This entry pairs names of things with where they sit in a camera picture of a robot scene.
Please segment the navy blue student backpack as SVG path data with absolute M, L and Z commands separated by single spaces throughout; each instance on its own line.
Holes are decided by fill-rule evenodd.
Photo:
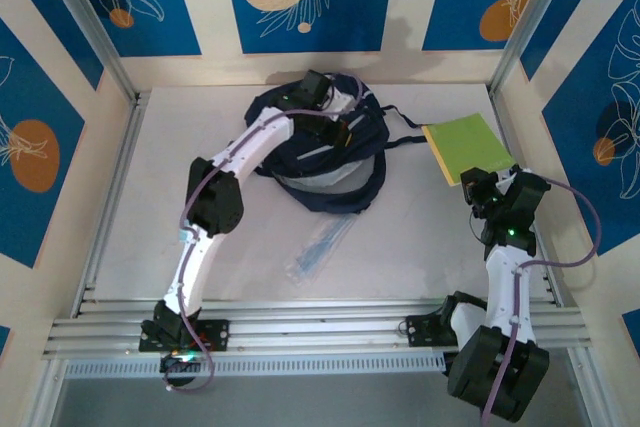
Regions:
M 305 132 L 276 147 L 255 172 L 274 179 L 289 195 L 312 212 L 336 215 L 357 214 L 366 210 L 386 179 L 386 151 L 403 144 L 426 141 L 423 136 L 405 136 L 395 141 L 385 115 L 394 105 L 381 106 L 374 93 L 359 79 L 343 73 L 323 74 L 332 87 L 356 98 L 354 108 L 333 119 L 363 120 L 355 127 L 346 148 L 334 148 Z M 244 115 L 251 125 L 267 107 L 282 109 L 282 95 L 299 81 L 273 88 L 254 98 Z

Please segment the green notebook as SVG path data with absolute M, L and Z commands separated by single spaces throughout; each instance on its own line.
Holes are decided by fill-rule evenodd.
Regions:
M 429 124 L 422 132 L 448 183 L 460 183 L 472 168 L 487 172 L 507 170 L 515 161 L 480 113 Z

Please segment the clear bag of blue pens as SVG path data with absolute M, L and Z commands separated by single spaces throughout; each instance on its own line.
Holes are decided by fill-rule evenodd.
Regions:
M 311 284 L 328 264 L 357 219 L 356 214 L 323 215 L 285 267 L 289 280 L 296 286 Z

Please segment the aluminium side rail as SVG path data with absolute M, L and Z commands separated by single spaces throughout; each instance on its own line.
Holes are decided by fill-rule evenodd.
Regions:
M 114 167 L 111 171 L 108 190 L 106 191 L 100 211 L 99 221 L 92 237 L 92 242 L 84 263 L 84 270 L 70 307 L 69 316 L 71 318 L 76 318 L 79 315 L 85 292 L 95 284 L 98 269 L 112 230 L 131 158 L 148 106 L 150 94 L 150 91 L 137 93 L 136 99 L 131 103 L 123 137 L 120 141 Z
M 524 151 L 520 145 L 515 125 L 510 117 L 507 107 L 497 94 L 489 93 L 489 100 L 492 104 L 500 135 L 507 150 L 520 167 L 527 167 L 528 163 L 525 160 Z M 540 272 L 544 286 L 551 297 L 549 302 L 556 307 L 565 307 L 565 302 L 563 300 L 562 293 L 560 292 L 559 284 L 555 278 L 555 274 L 551 270 L 551 267 L 547 265 L 537 265 L 536 269 Z

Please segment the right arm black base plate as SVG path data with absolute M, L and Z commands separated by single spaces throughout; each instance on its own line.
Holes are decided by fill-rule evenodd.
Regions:
M 450 323 L 437 312 L 428 315 L 407 316 L 405 324 L 410 347 L 453 347 L 457 345 L 457 337 Z

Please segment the aluminium frame post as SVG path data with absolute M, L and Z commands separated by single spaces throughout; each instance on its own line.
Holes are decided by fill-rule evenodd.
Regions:
M 498 65 L 487 86 L 489 98 L 493 101 L 507 80 L 512 68 L 519 60 L 524 48 L 540 24 L 552 0 L 529 0 L 524 13 L 518 20 L 511 37 L 506 43 Z
M 120 56 L 89 0 L 62 0 L 76 25 L 110 74 L 124 97 L 137 104 L 139 90 L 134 86 Z
M 593 349 L 571 347 L 567 353 L 591 427 L 623 427 Z
M 28 394 L 26 413 L 20 427 L 50 427 L 64 383 L 68 360 L 42 360 L 35 383 Z

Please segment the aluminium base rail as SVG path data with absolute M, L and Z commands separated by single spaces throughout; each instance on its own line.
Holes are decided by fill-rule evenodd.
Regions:
M 135 356 L 150 301 L 85 302 L 78 317 L 54 320 L 43 356 L 90 359 Z M 433 300 L 205 303 L 203 319 L 230 323 L 230 355 L 405 351 L 409 315 L 434 311 Z

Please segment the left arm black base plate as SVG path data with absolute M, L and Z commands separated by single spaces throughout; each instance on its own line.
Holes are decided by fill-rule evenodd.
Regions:
M 192 324 L 198 341 L 182 320 L 175 326 L 163 327 L 158 322 L 145 320 L 141 325 L 138 350 L 140 352 L 183 353 L 201 351 L 199 343 L 209 352 L 226 351 L 229 339 L 227 320 L 196 320 Z

